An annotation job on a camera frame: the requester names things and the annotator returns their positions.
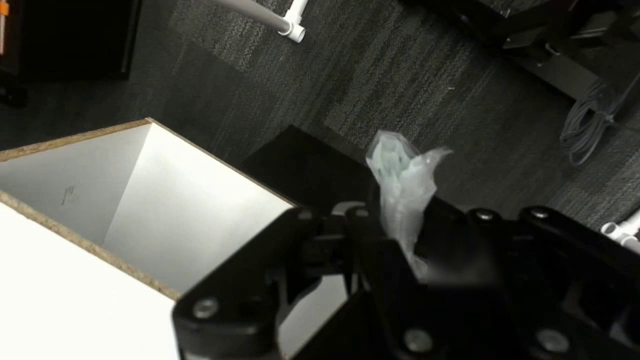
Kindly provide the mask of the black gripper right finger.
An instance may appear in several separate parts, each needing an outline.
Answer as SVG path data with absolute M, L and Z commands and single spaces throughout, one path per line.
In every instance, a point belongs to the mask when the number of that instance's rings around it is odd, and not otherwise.
M 640 256 L 558 210 L 434 199 L 426 259 L 495 298 L 494 360 L 640 360 Z

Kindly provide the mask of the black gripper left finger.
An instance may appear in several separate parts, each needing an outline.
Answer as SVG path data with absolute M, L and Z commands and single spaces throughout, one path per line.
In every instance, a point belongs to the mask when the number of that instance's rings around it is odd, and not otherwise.
M 291 356 L 279 330 L 324 277 L 345 301 Z M 179 360 L 420 360 L 428 328 L 420 281 L 363 206 L 291 208 L 198 280 L 172 307 Z

